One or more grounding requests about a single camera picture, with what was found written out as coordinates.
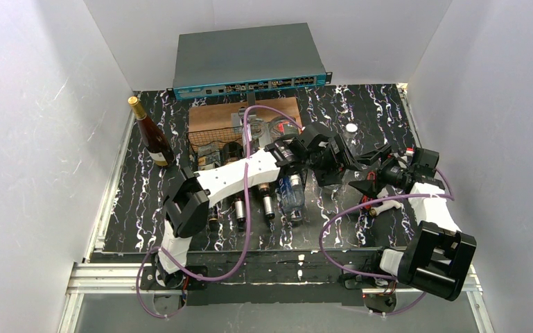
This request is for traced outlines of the clear bottle with white cap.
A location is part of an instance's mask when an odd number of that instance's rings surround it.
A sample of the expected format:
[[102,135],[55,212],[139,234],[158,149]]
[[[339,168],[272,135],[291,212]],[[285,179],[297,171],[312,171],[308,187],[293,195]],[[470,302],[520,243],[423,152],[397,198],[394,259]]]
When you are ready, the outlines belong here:
[[342,133],[346,146],[350,154],[352,154],[353,157],[356,157],[358,155],[357,147],[356,147],[357,132],[358,132],[358,127],[356,124],[347,123],[344,127],[344,132]]

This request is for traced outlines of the clear bottle with cork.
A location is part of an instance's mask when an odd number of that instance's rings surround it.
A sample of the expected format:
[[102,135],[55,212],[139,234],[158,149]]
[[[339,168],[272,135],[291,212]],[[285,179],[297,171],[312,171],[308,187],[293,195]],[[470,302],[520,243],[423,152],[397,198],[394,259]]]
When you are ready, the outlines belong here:
[[267,123],[255,114],[248,116],[246,126],[241,118],[241,132],[243,157],[256,153],[270,143]]

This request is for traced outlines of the amber wine bottle gold cap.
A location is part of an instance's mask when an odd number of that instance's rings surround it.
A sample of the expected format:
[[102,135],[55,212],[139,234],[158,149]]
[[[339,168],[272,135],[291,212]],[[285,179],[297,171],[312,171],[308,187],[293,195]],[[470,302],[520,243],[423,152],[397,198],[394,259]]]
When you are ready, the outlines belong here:
[[128,104],[134,113],[141,140],[154,163],[160,167],[173,165],[175,155],[163,130],[150,118],[137,96],[129,97]]

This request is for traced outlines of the clear bottle with dark label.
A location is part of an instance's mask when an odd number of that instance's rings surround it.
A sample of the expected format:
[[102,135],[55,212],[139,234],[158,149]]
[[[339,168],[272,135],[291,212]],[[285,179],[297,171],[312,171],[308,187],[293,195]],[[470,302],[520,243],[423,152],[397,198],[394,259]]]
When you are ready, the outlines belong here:
[[285,135],[298,136],[301,132],[299,126],[297,126],[293,121],[287,119],[283,116],[278,116],[273,118],[268,123],[268,131],[272,141],[283,137]]

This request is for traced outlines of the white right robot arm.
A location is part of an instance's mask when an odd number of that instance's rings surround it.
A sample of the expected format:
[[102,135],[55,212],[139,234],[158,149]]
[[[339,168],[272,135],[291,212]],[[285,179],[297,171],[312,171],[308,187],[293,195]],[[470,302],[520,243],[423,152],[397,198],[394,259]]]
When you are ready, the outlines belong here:
[[368,199],[379,199],[387,186],[403,191],[418,229],[405,250],[386,248],[378,267],[402,284],[454,301],[462,291],[477,247],[475,237],[453,221],[446,201],[452,195],[435,177],[439,153],[409,148],[404,155],[389,144],[356,157],[369,168],[364,180],[350,182]]

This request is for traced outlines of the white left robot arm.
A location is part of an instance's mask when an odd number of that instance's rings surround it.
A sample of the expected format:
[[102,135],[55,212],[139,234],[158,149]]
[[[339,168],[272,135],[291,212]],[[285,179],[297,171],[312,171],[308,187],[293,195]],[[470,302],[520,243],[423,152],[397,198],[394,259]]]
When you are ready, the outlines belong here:
[[299,134],[282,135],[249,156],[216,169],[177,170],[163,202],[166,227],[154,260],[163,281],[169,282],[177,274],[203,282],[220,282],[233,276],[244,264],[249,237],[227,273],[206,277],[186,268],[191,240],[205,228],[210,208],[239,192],[248,197],[253,186],[274,182],[281,176],[301,175],[307,169],[321,187],[340,185],[346,171],[361,170],[342,135],[320,123],[308,124]]

